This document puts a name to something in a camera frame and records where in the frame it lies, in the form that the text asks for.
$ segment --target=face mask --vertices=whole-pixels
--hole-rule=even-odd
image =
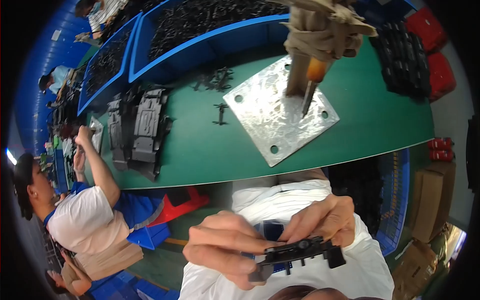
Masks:
[[[102,3],[101,3],[101,2],[95,2],[95,4],[93,5],[92,10],[89,12],[88,15],[96,14],[96,13],[100,10],[100,7],[101,7],[101,6],[102,6]]]

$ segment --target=yellow floor line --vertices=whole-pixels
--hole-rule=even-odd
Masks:
[[[177,240],[177,239],[166,238],[165,242],[170,243],[170,244],[177,244],[177,245],[185,246],[188,241],[187,240]]]
[[[130,274],[132,274],[132,275],[134,275],[135,277],[137,277],[137,278],[139,278],[139,279],[146,280],[146,281],[150,282],[151,284],[156,285],[156,286],[159,287],[159,288],[162,288],[162,289],[165,289],[165,290],[170,290],[170,289],[167,288],[167,287],[161,286],[161,285],[159,285],[158,283],[152,282],[152,281],[150,281],[150,280],[148,280],[148,279],[145,279],[145,278],[141,277],[140,275],[138,275],[138,274],[135,273],[135,272],[132,272],[132,271],[127,270],[127,269],[125,269],[125,271],[128,272],[128,273],[130,273]]]

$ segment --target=blue wall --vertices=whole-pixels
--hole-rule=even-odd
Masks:
[[[58,65],[76,67],[90,48],[88,44],[73,42],[75,35],[90,31],[87,20],[75,18],[77,1],[65,0],[52,15],[22,66],[14,112],[23,147],[36,155],[45,151],[48,139],[46,117],[51,110],[45,105],[55,100],[50,90],[43,96],[38,79]],[[57,41],[51,39],[55,30],[61,30]]]

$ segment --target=blue collar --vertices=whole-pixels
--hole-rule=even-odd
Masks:
[[[45,220],[43,220],[43,226],[45,226],[45,228],[47,228],[48,221],[50,221],[50,218],[53,216],[56,210],[57,208],[55,207],[55,209],[45,217]]]

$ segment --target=worker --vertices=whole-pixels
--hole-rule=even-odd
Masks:
[[[72,68],[65,66],[57,66],[50,70],[48,74],[40,77],[40,79],[38,79],[40,91],[45,95],[46,90],[49,89],[53,94],[57,95],[57,99],[59,99],[61,90],[67,83],[67,75],[71,69]]]
[[[95,281],[128,268],[144,256],[140,246],[127,240],[93,255],[77,254],[71,258],[65,250],[60,253],[65,260],[61,273],[47,270],[45,278],[56,294],[69,292],[74,296],[85,294],[96,287]]]
[[[101,37],[101,25],[110,22],[128,0],[80,0],[75,6],[75,17],[88,18],[92,38]]]
[[[392,298],[394,283],[379,243],[354,213],[352,199],[331,194],[321,169],[235,181],[233,191],[233,212],[208,216],[189,229],[181,300]],[[273,241],[264,238],[275,235]],[[241,252],[263,254],[313,236],[340,246],[347,263],[330,269],[319,255],[305,266],[293,261],[290,275],[281,271],[266,282],[248,281],[255,260]]]
[[[75,138],[73,170],[77,180],[60,201],[46,174],[30,153],[17,160],[13,183],[22,216],[33,213],[52,238],[75,253],[95,254],[124,241],[135,229],[153,222],[163,209],[163,199],[120,192],[112,173],[92,144],[92,132],[81,126]],[[88,158],[95,185],[84,174]]]

